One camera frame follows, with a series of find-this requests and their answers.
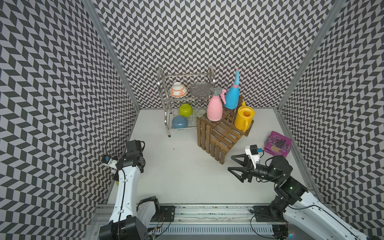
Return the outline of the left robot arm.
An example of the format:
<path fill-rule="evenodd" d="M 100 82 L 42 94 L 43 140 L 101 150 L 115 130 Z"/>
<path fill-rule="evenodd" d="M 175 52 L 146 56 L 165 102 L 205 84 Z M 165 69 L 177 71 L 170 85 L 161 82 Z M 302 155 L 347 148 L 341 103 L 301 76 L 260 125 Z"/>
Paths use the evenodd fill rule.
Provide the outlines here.
<path fill-rule="evenodd" d="M 146 161 L 143 156 L 145 142 L 126 142 L 126 152 L 121 156 L 103 155 L 102 164 L 118 174 L 118 193 L 109 223 L 102 226 L 100 240 L 148 240 L 152 218 L 160 214 L 157 197 L 137 203 L 137 188 Z"/>

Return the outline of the blue spray bottle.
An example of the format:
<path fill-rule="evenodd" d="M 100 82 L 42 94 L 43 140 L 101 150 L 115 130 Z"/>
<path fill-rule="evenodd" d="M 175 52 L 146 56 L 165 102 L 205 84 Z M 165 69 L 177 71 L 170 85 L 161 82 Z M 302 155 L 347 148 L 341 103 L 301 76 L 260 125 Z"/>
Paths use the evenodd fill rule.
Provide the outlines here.
<path fill-rule="evenodd" d="M 240 97 L 240 70 L 236 70 L 236 79 L 231 88 L 228 90 L 226 94 L 226 103 L 225 107 L 229 110 L 234 110 L 238 106 L 239 97 Z"/>

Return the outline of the yellow watering can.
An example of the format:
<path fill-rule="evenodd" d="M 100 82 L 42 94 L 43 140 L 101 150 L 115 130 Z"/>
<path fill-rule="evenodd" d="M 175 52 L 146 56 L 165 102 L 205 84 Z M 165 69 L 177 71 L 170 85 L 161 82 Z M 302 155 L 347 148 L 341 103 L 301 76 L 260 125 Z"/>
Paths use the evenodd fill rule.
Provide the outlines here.
<path fill-rule="evenodd" d="M 255 116 L 255 111 L 251 107 L 248 107 L 245 101 L 242 102 L 242 105 L 237 110 L 237 116 L 235 119 L 235 127 L 245 133 Z"/>

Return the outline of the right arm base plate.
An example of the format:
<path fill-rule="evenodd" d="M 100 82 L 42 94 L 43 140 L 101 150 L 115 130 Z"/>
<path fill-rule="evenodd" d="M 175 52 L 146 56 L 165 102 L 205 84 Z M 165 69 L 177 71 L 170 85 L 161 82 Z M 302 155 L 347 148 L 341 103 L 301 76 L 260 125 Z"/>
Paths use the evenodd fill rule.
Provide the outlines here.
<path fill-rule="evenodd" d="M 284 223 L 285 220 L 282 217 L 273 216 L 270 210 L 270 206 L 267 205 L 257 205 L 253 206 L 253 213 L 256 217 L 257 222 L 277 222 Z"/>

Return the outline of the pink spray bottle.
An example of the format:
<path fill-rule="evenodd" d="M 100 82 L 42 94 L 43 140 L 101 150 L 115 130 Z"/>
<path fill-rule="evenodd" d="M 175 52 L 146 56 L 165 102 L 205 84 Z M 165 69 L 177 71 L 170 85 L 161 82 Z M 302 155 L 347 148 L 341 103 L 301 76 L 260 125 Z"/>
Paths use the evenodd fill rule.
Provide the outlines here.
<path fill-rule="evenodd" d="M 209 101 L 207 108 L 207 118 L 212 122 L 220 121 L 223 116 L 223 104 L 226 103 L 225 93 L 223 88 L 211 88 L 213 96 Z"/>

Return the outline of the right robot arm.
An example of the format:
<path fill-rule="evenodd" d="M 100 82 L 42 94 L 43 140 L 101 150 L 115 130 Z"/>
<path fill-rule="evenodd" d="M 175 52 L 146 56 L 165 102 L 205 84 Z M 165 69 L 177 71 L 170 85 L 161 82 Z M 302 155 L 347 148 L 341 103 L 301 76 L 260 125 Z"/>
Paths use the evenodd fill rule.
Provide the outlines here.
<path fill-rule="evenodd" d="M 269 205 L 269 217 L 284 220 L 306 232 L 315 240 L 369 240 L 322 204 L 307 187 L 291 176 L 293 167 L 284 156 L 268 159 L 269 165 L 253 163 L 246 154 L 234 155 L 239 167 L 229 167 L 241 182 L 274 183 L 275 199 Z"/>

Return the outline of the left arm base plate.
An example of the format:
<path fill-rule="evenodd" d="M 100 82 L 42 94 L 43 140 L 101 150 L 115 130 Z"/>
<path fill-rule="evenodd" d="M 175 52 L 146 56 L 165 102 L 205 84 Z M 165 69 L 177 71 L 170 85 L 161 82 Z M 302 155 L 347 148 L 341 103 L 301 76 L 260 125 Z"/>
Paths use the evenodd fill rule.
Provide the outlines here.
<path fill-rule="evenodd" d="M 176 207 L 172 205 L 160 206 L 152 217 L 151 222 L 174 222 Z"/>

